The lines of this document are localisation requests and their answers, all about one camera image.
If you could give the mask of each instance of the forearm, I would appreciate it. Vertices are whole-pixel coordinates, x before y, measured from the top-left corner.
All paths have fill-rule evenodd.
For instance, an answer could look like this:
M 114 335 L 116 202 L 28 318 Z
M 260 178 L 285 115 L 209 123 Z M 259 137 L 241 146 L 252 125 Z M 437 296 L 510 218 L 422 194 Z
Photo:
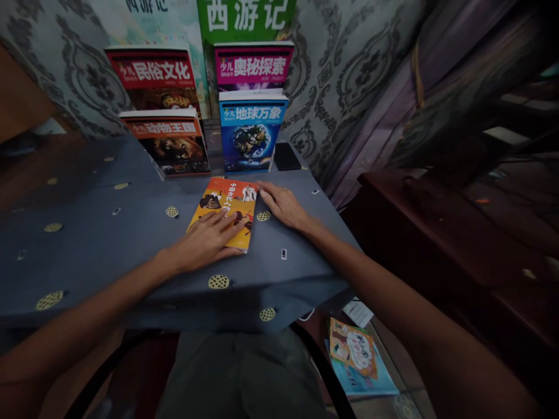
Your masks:
M 404 344 L 440 417 L 533 417 L 536 404 L 505 365 L 420 294 L 316 224 L 302 233 Z
M 125 312 L 172 275 L 157 255 L 67 310 L 0 358 L 0 384 L 56 378 L 87 354 Z

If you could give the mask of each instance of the blue tablecloth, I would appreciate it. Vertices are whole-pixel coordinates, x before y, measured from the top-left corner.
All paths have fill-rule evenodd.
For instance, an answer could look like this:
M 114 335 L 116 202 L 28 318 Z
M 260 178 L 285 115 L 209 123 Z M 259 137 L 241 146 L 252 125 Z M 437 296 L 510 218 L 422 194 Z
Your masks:
M 222 174 L 219 156 L 214 150 L 210 156 L 213 174 Z M 106 162 L 106 157 L 114 160 Z M 44 324 L 174 243 L 185 233 L 210 180 L 198 176 L 162 182 L 133 137 L 90 143 L 53 176 L 57 184 L 41 187 L 2 214 L 0 325 L 5 328 Z M 290 188 L 310 215 L 357 246 L 310 171 L 274 169 L 228 177 Z M 115 190 L 120 183 L 130 185 Z M 178 219 L 165 213 L 170 206 L 178 209 Z M 255 214 L 266 210 L 258 198 Z M 63 228 L 44 232 L 51 223 Z M 232 286 L 209 288 L 213 275 L 227 276 Z M 36 310 L 40 298 L 59 290 L 64 297 L 58 304 Z M 274 217 L 262 222 L 255 217 L 246 255 L 167 282 L 130 314 L 128 326 L 273 333 L 323 303 L 339 308 L 351 295 L 346 282 L 301 235 Z M 263 321 L 260 313 L 269 308 L 273 318 Z

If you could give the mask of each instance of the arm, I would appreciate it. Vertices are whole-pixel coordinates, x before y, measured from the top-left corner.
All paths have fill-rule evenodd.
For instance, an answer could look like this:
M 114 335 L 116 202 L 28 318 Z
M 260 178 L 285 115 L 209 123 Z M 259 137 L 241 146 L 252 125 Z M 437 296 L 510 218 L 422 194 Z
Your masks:
M 532 418 L 528 391 L 472 335 L 403 281 L 308 216 L 291 191 L 259 183 L 262 199 L 344 275 L 412 356 L 440 418 Z
M 85 356 L 132 307 L 166 280 L 219 259 L 242 254 L 224 248 L 246 222 L 211 212 L 173 246 L 104 290 L 47 323 L 0 358 L 0 411 L 37 417 L 58 375 Z

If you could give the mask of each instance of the green book cover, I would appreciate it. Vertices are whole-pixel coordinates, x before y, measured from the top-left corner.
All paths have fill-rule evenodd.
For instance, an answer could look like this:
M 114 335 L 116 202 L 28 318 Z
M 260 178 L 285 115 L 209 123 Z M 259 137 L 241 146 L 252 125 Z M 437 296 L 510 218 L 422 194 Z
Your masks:
M 281 41 L 291 32 L 296 0 L 198 0 L 204 42 Z

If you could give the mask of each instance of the hand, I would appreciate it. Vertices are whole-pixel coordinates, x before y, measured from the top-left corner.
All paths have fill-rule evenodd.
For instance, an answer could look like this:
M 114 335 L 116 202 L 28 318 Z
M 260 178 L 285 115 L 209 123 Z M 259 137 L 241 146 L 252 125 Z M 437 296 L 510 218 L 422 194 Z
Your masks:
M 192 272 L 220 259 L 241 255 L 234 247 L 224 247 L 244 227 L 248 219 L 231 226 L 235 217 L 227 212 L 209 212 L 195 222 L 178 242 L 163 249 L 157 257 L 163 260 L 174 275 Z
M 272 213 L 286 226 L 302 230 L 315 223 L 289 189 L 270 182 L 258 182 L 258 191 Z

